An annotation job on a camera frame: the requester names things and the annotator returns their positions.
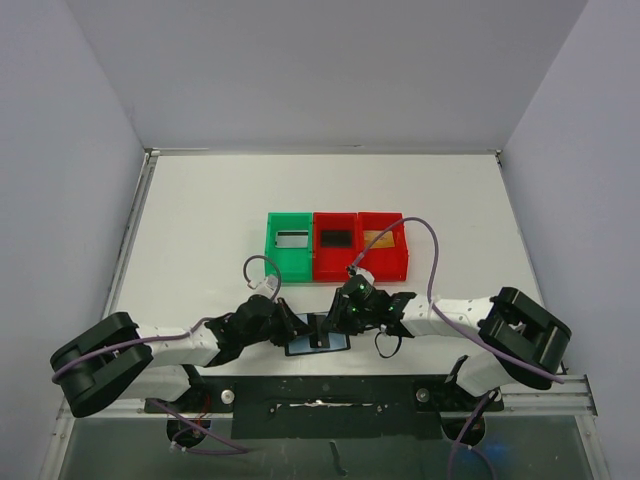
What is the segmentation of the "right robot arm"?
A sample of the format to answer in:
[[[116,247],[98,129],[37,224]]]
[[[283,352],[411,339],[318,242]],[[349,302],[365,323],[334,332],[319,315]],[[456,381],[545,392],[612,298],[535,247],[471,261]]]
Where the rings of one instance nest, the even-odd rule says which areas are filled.
[[[358,335],[376,329],[404,338],[462,338],[482,351],[467,354],[445,384],[448,402],[469,408],[506,384],[548,390],[572,337],[571,329],[520,290],[492,297],[434,300],[415,292],[390,294],[356,275],[335,291],[324,331]]]

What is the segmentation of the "green plastic bin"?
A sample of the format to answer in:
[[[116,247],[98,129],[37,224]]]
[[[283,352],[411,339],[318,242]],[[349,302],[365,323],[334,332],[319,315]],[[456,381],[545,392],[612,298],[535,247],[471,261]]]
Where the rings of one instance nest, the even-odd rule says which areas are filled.
[[[312,281],[313,215],[269,212],[264,255],[279,268],[284,283]]]

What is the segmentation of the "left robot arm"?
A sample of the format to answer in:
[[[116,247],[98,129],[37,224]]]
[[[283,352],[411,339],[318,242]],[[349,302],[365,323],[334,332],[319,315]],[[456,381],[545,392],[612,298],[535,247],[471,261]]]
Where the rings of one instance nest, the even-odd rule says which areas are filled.
[[[261,342],[284,347],[310,333],[284,299],[260,294],[188,329],[145,326],[127,312],[116,312],[55,351],[51,381],[61,387],[77,418],[137,396],[190,411],[204,395],[201,382],[191,378],[194,368],[227,364]]]

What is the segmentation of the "red plastic bin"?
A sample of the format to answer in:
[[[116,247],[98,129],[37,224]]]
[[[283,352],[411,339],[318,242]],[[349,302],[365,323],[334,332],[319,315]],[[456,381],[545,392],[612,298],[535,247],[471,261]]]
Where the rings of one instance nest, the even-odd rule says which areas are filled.
[[[355,212],[314,212],[312,278],[314,282],[344,282],[356,257]]]
[[[364,250],[380,232],[402,218],[400,212],[359,212],[359,251]],[[407,278],[408,264],[409,251],[405,228],[400,224],[376,241],[358,266],[368,270],[379,282],[404,282]]]

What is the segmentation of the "black leather card holder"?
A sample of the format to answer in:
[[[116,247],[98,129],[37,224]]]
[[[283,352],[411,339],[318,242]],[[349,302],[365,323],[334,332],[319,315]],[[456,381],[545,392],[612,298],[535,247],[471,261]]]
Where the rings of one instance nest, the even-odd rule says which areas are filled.
[[[348,351],[350,338],[346,334],[323,329],[326,312],[298,314],[298,319],[308,327],[308,332],[298,335],[285,346],[287,357]]]

